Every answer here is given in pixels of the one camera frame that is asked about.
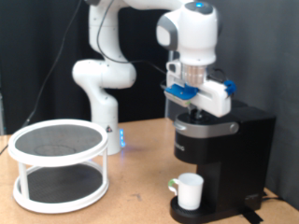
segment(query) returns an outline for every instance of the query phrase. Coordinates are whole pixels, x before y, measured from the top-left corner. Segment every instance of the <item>coffee cup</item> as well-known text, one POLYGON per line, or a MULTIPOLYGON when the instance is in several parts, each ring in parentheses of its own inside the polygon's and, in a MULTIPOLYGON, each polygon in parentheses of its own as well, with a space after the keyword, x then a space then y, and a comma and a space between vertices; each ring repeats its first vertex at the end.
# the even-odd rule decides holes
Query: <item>coffee cup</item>
POLYGON ((168 187, 178 196, 178 205, 186 210, 196 210, 200 206, 204 178, 197 174, 185 173, 178 179, 171 179, 168 187))

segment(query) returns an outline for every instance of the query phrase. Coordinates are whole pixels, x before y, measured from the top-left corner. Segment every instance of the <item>black cable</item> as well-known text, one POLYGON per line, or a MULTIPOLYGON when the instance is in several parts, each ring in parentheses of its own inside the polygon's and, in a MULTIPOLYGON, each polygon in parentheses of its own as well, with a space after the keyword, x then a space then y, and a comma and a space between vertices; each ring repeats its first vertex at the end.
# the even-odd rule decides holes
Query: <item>black cable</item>
MULTIPOLYGON (((57 65, 57 62, 59 61, 59 59, 60 59, 60 57, 61 57, 61 55, 62 55, 62 52, 63 52, 63 49, 64 49, 64 42, 65 42, 65 39, 66 39, 66 35, 67 35, 67 33, 68 33, 68 31, 69 31, 69 28, 71 27, 71 25, 72 25, 74 19, 76 18, 77 14, 78 14, 78 10, 79 10, 80 4, 81 4, 81 0, 78 0, 78 4, 77 4, 76 9, 75 9, 75 11, 74 11, 74 13, 73 13, 73 16, 72 16, 70 22, 68 23, 68 25, 67 25, 67 27, 66 27, 66 29, 65 29, 64 37, 63 37, 63 41, 62 41, 62 45, 60 46, 60 49, 59 49, 58 54, 57 54, 57 56, 56 56, 56 58, 55 58, 55 61, 54 61, 53 65, 52 65, 52 67, 50 68, 49 72, 47 73, 46 78, 45 78, 45 80, 44 80, 44 82, 43 82, 43 84, 42 84, 42 86, 41 86, 41 88, 40 88, 40 90, 39 90, 38 95, 37 95, 37 98, 36 98, 36 104, 35 104, 34 110, 31 112, 31 114, 30 114, 29 117, 26 119, 26 121, 23 123, 23 125, 21 126, 21 128, 26 127, 26 126, 29 124, 31 118, 32 118, 32 117, 34 116, 34 114, 36 113, 37 106, 38 106, 38 103, 39 103, 41 94, 42 94, 43 90, 45 89, 46 83, 47 83, 47 81, 48 81, 48 79, 49 79, 51 73, 53 72, 54 68, 55 68, 56 65, 57 65)), ((7 147, 8 147, 8 144, 2 149, 2 151, 0 152, 0 156, 1 156, 1 154, 7 149, 7 147)))
POLYGON ((8 144, 2 149, 2 151, 0 152, 0 156, 2 155, 2 153, 7 149, 8 144))
POLYGON ((108 58, 109 60, 111 60, 111 61, 114 62, 114 63, 147 63, 147 64, 149 64, 150 66, 152 66, 152 67, 154 67, 155 69, 157 69, 159 72, 161 72, 161 73, 163 73, 163 74, 166 75, 166 72, 165 72, 164 70, 162 70, 161 68, 159 68, 158 66, 156 66, 154 63, 151 63, 151 62, 149 62, 149 61, 146 61, 146 60, 135 60, 135 61, 130 61, 130 62, 121 62, 121 61, 117 61, 117 60, 114 60, 114 59, 108 57, 108 56, 102 51, 102 49, 101 49, 101 47, 100 47, 100 43, 99 43, 99 42, 100 42, 100 41, 99 41, 99 37, 100 37, 101 29, 102 29, 102 26, 103 26, 103 24, 104 24, 106 15, 107 15, 107 13, 108 13, 110 7, 112 6, 113 2, 114 2, 114 0, 111 0, 109 6, 107 7, 107 10, 106 10, 106 12, 105 12, 105 14, 104 14, 104 17, 103 17, 102 21, 101 21, 101 24, 100 24, 100 27, 99 27, 99 31, 98 31, 98 33, 97 33, 97 37, 96 37, 96 38, 97 38, 97 39, 96 39, 96 44, 97 44, 97 47, 99 48, 99 50, 101 51, 101 54, 103 54, 104 57, 108 58))

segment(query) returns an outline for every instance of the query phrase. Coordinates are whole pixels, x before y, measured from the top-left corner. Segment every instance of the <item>table surface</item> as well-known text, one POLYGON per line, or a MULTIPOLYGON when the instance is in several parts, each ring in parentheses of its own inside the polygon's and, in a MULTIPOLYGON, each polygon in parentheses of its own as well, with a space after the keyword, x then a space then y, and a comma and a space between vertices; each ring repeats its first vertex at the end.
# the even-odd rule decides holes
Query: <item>table surface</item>
MULTIPOLYGON (((195 165, 174 156, 175 128, 170 119, 152 119, 121 123, 126 147, 108 157, 109 189, 98 202, 75 212, 45 215, 21 208, 12 197, 19 175, 18 163, 7 151, 0 157, 0 223, 177 223, 169 215, 174 194, 168 190, 169 179, 195 172, 195 165)), ((3 148, 9 136, 0 137, 3 148)), ((102 158, 94 158, 101 163, 102 158)), ((269 196, 275 196, 268 189, 269 196)), ((298 211, 277 200, 263 202, 257 214, 263 223, 299 223, 298 211)), ((242 216, 229 217, 215 224, 249 224, 242 216)))

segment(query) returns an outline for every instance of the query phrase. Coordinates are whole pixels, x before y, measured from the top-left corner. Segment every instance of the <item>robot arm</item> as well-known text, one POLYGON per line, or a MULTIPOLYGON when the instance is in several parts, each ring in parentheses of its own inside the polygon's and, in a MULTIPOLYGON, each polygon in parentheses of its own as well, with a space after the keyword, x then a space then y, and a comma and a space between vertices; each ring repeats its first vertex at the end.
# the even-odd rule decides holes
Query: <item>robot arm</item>
POLYGON ((73 78, 87 93, 92 122, 108 133, 108 155, 121 150, 118 127, 118 102, 104 88, 130 88, 136 79, 135 68, 121 53, 118 13, 123 7, 176 10, 189 0, 85 0, 90 5, 90 45, 104 60, 83 60, 74 65, 73 78))
POLYGON ((180 55, 167 64, 165 96, 184 107, 192 104, 222 117, 231 110, 228 87, 206 78, 206 67, 216 61, 218 24, 212 5, 191 2, 160 18, 157 38, 163 47, 180 55))

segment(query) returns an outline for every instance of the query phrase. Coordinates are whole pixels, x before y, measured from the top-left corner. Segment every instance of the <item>black coffee machine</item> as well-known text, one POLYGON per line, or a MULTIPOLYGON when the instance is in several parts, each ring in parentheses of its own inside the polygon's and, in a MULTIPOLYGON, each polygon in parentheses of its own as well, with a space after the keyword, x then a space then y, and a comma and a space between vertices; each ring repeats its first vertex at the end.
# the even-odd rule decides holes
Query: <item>black coffee machine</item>
POLYGON ((198 224, 243 214, 250 223, 263 221, 254 211, 261 208, 275 121, 239 102, 222 118, 196 110, 177 116, 175 155, 197 164, 205 183, 197 210, 184 210, 173 198, 172 218, 198 224))

